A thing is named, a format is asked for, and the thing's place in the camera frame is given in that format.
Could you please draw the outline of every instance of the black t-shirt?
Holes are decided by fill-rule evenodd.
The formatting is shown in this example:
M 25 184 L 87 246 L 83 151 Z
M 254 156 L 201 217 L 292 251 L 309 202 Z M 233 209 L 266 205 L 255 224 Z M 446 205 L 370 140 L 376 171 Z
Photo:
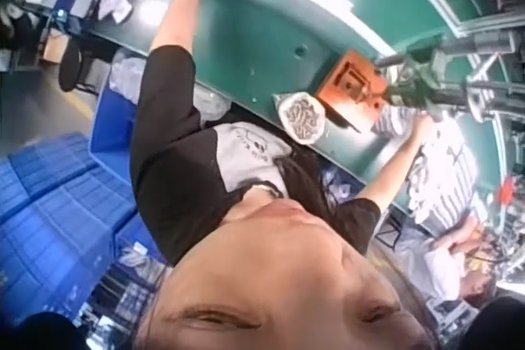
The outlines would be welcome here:
M 186 50 L 154 50 L 142 79 L 131 143 L 130 172 L 139 212 L 172 265 L 213 232 L 253 186 L 288 197 L 274 160 L 293 152 L 290 143 L 253 122 L 202 128 L 194 84 L 195 64 Z M 380 218 L 377 205 L 356 199 L 336 209 L 344 212 L 345 223 L 322 219 L 366 253 Z

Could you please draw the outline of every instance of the woman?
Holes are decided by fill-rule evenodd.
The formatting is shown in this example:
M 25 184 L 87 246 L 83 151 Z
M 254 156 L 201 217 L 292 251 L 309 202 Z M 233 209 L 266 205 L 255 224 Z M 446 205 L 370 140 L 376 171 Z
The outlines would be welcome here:
M 248 122 L 201 130 L 191 57 L 199 0 L 173 0 L 153 40 L 131 147 L 136 201 L 175 267 L 138 347 L 428 348 L 363 256 L 433 126 L 413 132 L 332 211 L 315 155 Z
M 483 226 L 469 215 L 439 239 L 408 225 L 395 254 L 422 293 L 442 301 L 461 298 L 479 308 L 493 297 L 495 277 L 483 267 L 473 266 L 468 257 L 486 243 Z

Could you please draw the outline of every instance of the metal machine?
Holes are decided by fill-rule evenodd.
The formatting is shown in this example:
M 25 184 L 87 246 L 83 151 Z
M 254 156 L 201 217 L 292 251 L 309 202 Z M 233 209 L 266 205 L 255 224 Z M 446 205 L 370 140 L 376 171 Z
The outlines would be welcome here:
M 525 84 L 482 80 L 499 55 L 514 53 L 520 36 L 512 30 L 473 34 L 460 39 L 441 36 L 420 40 L 405 53 L 375 60 L 348 52 L 317 91 L 317 98 L 359 131 L 369 130 L 382 107 L 416 107 L 436 119 L 469 112 L 478 122 L 496 113 L 525 120 Z M 478 55 L 479 66 L 463 80 L 448 81 L 448 64 Z M 387 71 L 391 78 L 385 78 Z

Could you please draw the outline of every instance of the orange machine part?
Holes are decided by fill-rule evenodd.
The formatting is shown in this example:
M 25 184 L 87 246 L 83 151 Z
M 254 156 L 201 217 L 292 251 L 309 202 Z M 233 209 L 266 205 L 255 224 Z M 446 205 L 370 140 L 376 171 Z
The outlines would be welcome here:
M 355 51 L 347 52 L 322 83 L 316 97 L 356 130 L 370 130 L 386 101 L 386 80 Z

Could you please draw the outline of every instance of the green workbench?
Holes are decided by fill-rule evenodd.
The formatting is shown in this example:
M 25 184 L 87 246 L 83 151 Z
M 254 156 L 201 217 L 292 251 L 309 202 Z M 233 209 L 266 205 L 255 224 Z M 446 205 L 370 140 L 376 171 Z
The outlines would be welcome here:
M 145 55 L 170 1 L 134 0 L 125 23 L 107 18 L 92 23 L 90 31 Z M 354 14 L 394 50 L 415 39 L 450 34 L 427 0 L 350 1 Z M 279 125 L 272 95 L 313 93 L 349 48 L 378 55 L 368 38 L 309 0 L 202 0 L 194 58 L 201 83 Z M 466 60 L 456 61 L 449 78 L 459 80 L 470 70 Z M 477 155 L 482 183 L 496 186 L 501 174 L 492 125 L 476 124 L 470 116 L 459 123 Z M 329 124 L 313 148 L 368 183 L 398 145 Z M 406 194 L 396 202 L 406 207 Z

